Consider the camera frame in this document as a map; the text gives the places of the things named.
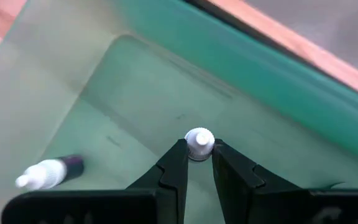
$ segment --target small white bottle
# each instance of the small white bottle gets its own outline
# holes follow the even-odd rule
[[[69,155],[47,159],[27,168],[16,179],[16,187],[27,190],[51,189],[62,182],[79,177],[83,172],[82,156]]]
[[[189,158],[194,161],[204,161],[212,153],[215,138],[206,128],[194,128],[187,132],[185,139],[189,147]]]

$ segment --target white bottle cap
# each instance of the white bottle cap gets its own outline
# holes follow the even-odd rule
[[[185,139],[190,149],[190,159],[194,161],[204,161],[211,155],[215,138],[208,129],[194,128],[187,132]]]
[[[65,164],[58,159],[44,160],[27,168],[16,179],[16,187],[28,190],[50,189],[65,178],[66,172]]]

